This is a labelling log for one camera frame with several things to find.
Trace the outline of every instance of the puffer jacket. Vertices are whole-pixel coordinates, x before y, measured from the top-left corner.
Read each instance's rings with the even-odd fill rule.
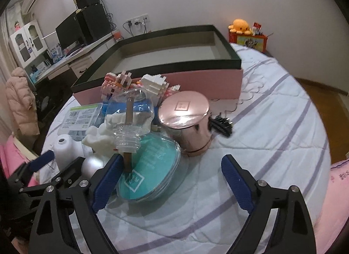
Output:
[[[13,116],[23,135],[38,135],[38,116],[35,96],[28,86],[26,72],[15,68],[6,82],[6,97]]]

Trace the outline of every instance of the rose gold lid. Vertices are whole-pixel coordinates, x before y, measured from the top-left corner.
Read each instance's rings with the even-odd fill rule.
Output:
[[[184,91],[165,99],[159,107],[159,121],[172,129],[198,124],[208,113],[208,99],[199,92]]]

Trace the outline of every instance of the white bedsheet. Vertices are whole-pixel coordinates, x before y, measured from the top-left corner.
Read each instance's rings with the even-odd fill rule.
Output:
[[[153,202],[129,205],[112,197],[98,217],[121,254],[226,253],[246,218],[220,168],[232,154],[255,179],[272,187],[297,185],[305,197],[313,224],[325,198],[330,154],[327,135],[308,95],[274,58],[232,44],[242,59],[243,92],[233,100],[211,102],[213,114],[227,112],[234,122],[230,138],[215,134],[208,151],[188,161],[183,183],[171,194]],[[52,123],[43,152],[51,149],[67,110],[78,106],[72,97]],[[41,183],[58,169],[44,167]],[[257,252],[261,253],[272,231],[272,212]],[[89,253],[77,224],[70,216],[83,253]]]

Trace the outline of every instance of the yellow octopus plush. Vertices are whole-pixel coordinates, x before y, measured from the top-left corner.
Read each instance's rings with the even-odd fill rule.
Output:
[[[231,33],[246,34],[246,35],[252,34],[252,30],[250,29],[247,21],[242,19],[234,20],[233,24],[228,26],[228,28]]]

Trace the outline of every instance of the teal lid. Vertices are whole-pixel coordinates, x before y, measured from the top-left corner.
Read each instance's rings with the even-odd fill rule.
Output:
[[[180,158],[177,142],[160,134],[148,133],[132,154],[132,173],[123,173],[116,186],[118,196],[140,202],[158,197],[172,179]]]

